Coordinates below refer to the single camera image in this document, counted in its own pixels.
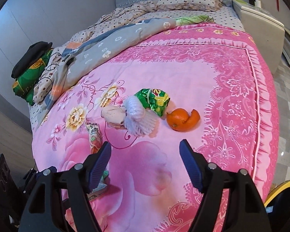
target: gray wall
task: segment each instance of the gray wall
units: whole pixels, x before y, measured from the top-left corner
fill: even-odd
[[[28,122],[27,103],[14,95],[11,72],[31,44],[61,46],[114,9],[115,0],[8,0],[0,11],[0,110],[20,126]]]

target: green snack bag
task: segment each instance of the green snack bag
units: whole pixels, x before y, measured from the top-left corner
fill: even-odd
[[[141,101],[145,109],[150,108],[160,117],[170,101],[169,95],[159,89],[142,89],[135,96]]]

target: yellow object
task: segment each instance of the yellow object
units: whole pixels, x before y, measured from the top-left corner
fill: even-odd
[[[268,197],[265,200],[264,206],[268,206],[268,204],[282,191],[290,187],[290,181],[286,181],[276,187],[271,193],[269,193]]]

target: white sheet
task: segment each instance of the white sheet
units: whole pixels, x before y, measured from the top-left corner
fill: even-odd
[[[235,10],[233,8],[225,6],[223,6],[220,10],[215,12],[205,12],[200,10],[178,10],[178,9],[160,12],[150,12],[137,18],[137,20],[140,21],[141,19],[144,20],[149,18],[161,18],[161,17],[171,17],[171,18],[191,17],[196,15],[208,15],[211,16],[214,19],[215,23],[217,24],[234,28],[240,31],[245,31]]]

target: tiled floor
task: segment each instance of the tiled floor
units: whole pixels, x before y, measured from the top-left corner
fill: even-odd
[[[280,113],[278,159],[273,183],[280,184],[290,180],[290,67],[284,57],[273,77]]]

